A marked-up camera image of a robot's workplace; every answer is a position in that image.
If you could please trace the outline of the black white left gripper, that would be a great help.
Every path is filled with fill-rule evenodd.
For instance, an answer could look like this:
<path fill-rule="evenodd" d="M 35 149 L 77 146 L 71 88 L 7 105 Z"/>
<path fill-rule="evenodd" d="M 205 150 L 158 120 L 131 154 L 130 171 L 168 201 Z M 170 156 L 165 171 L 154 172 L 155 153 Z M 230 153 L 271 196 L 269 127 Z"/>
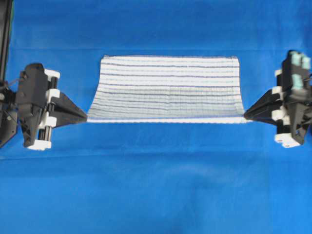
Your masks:
<path fill-rule="evenodd" d="M 47 106 L 46 92 L 49 89 L 57 88 L 59 78 L 59 72 L 46 71 L 41 63 L 31 63 L 20 73 L 15 104 L 18 109 L 25 148 L 35 143 L 38 125 Z M 51 98 L 51 102 L 55 106 L 55 111 L 67 113 L 52 115 L 57 119 L 56 127 L 87 121 L 86 117 L 80 117 L 86 114 L 66 94 L 60 92 L 59 97 Z"/>

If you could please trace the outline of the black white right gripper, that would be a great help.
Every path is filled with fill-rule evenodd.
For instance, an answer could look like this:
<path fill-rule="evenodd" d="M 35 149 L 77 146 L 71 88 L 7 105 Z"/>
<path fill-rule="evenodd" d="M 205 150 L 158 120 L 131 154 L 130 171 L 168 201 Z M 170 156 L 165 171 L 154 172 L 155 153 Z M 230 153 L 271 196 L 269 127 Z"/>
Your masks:
<path fill-rule="evenodd" d="M 290 51 L 281 68 L 274 72 L 277 86 L 268 90 L 244 113 L 246 120 L 276 126 L 276 121 L 263 117 L 271 117 L 272 111 L 278 110 L 273 114 L 277 117 L 277 133 L 274 140 L 284 148 L 303 145 L 312 123 L 312 74 L 310 73 L 307 89 L 292 89 Z"/>

